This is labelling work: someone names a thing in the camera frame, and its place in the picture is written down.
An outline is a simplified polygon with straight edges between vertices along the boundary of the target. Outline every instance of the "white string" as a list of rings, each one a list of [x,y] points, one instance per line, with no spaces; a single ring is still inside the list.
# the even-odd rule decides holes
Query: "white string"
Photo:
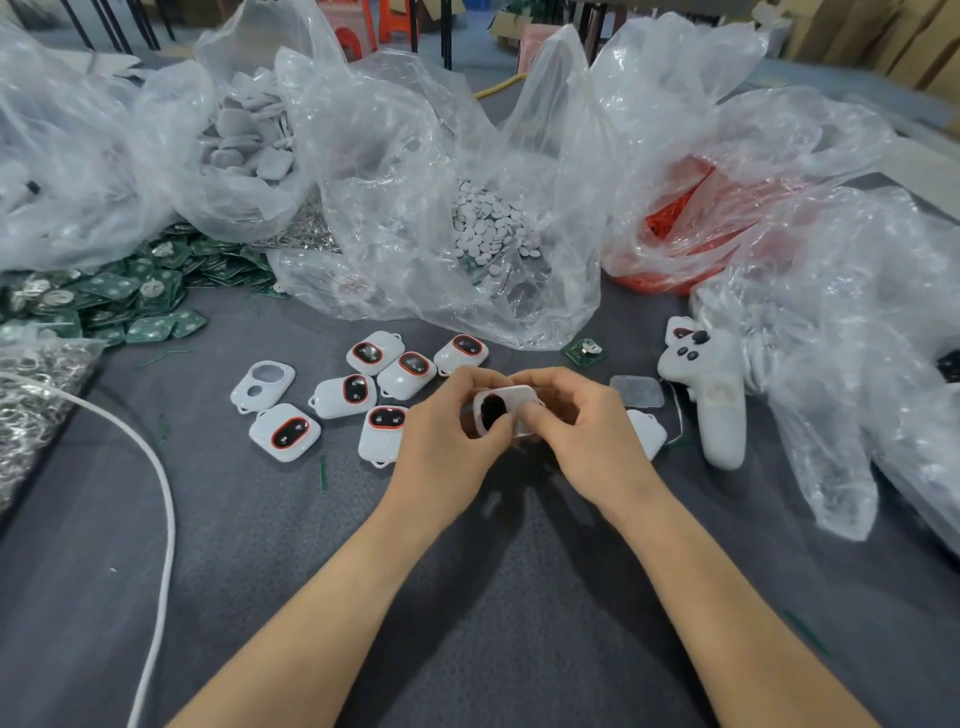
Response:
[[[665,443],[666,445],[673,445],[684,436],[684,413],[680,411],[680,400],[677,399],[677,388],[673,386],[673,382],[667,381],[666,379],[661,379],[660,381],[665,381],[670,385],[670,391],[673,392],[673,403],[677,406],[677,421],[680,423],[680,434],[673,438],[673,440],[667,440]]]
[[[153,449],[147,445],[146,441],[140,437],[132,427],[107,412],[106,409],[101,409],[96,404],[91,404],[86,400],[81,400],[79,397],[74,397],[61,389],[57,389],[57,387],[52,387],[49,384],[16,375],[12,372],[0,372],[0,379],[9,379],[23,386],[37,387],[48,394],[71,401],[109,420],[126,432],[131,439],[137,443],[140,449],[142,449],[150,459],[150,464],[154,466],[154,470],[156,470],[156,476],[160,481],[160,490],[163,491],[163,507],[167,517],[167,549],[163,558],[163,573],[160,576],[160,595],[156,602],[154,638],[150,642],[150,650],[147,652],[147,662],[143,666],[143,672],[140,673],[140,682],[136,686],[136,695],[133,697],[133,707],[130,711],[130,717],[127,720],[127,728],[136,728],[140,722],[140,715],[143,713],[143,704],[147,698],[147,689],[150,687],[150,681],[154,675],[156,656],[160,651],[160,643],[163,642],[163,627],[167,619],[167,596],[170,593],[170,574],[174,566],[174,545],[177,541],[177,524],[174,516],[174,499],[170,493],[170,482],[167,480],[167,473],[163,470],[160,459],[156,456]]]

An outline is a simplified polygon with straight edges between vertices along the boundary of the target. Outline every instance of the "table surface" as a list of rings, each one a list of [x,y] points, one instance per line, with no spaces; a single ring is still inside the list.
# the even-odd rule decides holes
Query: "table surface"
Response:
[[[517,92],[491,97],[494,120]],[[190,304],[210,318],[207,328],[109,352],[87,393],[157,449],[177,507],[167,630],[145,726],[169,720],[324,563],[390,477],[358,458],[359,418],[325,424],[300,460],[277,463],[248,439],[250,416],[229,403],[236,381],[255,361],[286,362],[298,375],[284,400],[304,407],[317,382],[348,373],[348,346],[370,331],[397,331],[422,352],[450,337],[419,321],[335,321],[243,290],[192,291]],[[683,312],[683,299],[604,281],[583,334],[610,356],[588,376],[654,375],[665,322]],[[509,374],[563,364],[559,352],[491,346],[487,365]],[[747,458],[734,473],[705,463],[694,412],[684,402],[689,444],[657,458],[671,490],[884,725],[955,724],[955,563],[887,493],[866,543],[819,530],[761,401],[748,401]],[[656,414],[671,436],[679,431],[672,402]],[[0,524],[0,723],[121,726],[146,657],[163,558],[153,469],[125,435],[80,411],[21,496]],[[643,570],[540,446],[507,453],[474,507],[415,568],[341,724],[715,721]]]

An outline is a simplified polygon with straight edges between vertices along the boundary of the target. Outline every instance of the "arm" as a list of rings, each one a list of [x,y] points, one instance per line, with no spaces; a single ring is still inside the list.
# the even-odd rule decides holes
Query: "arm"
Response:
[[[524,404],[520,418],[640,560],[722,725],[876,726],[670,494],[613,389],[567,369],[511,381],[550,405]]]
[[[511,443],[512,417],[470,440],[460,408],[503,375],[461,367],[410,409],[394,476],[367,521],[210,680],[172,728],[332,726],[396,592]]]

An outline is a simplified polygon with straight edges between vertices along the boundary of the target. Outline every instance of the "stool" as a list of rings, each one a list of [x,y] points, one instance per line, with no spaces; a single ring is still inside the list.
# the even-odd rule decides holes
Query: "stool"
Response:
[[[516,72],[530,73],[530,66],[533,65],[543,42],[560,29],[559,25],[542,23],[530,23],[524,26],[523,36],[520,39],[520,56],[516,60]]]
[[[405,12],[390,9],[390,0],[378,0],[380,8],[380,42],[389,43],[394,33],[403,33],[410,37],[410,0],[404,1]],[[417,40],[420,40],[420,28],[417,28]]]
[[[349,50],[355,59],[362,59],[376,50],[370,0],[323,0],[317,3],[317,7],[324,14],[340,45]]]

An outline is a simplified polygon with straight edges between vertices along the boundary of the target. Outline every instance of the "oval hole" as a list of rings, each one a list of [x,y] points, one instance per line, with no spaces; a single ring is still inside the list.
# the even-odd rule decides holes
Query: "oval hole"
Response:
[[[252,375],[257,381],[280,381],[283,379],[283,370],[276,364],[261,364],[254,367]]]

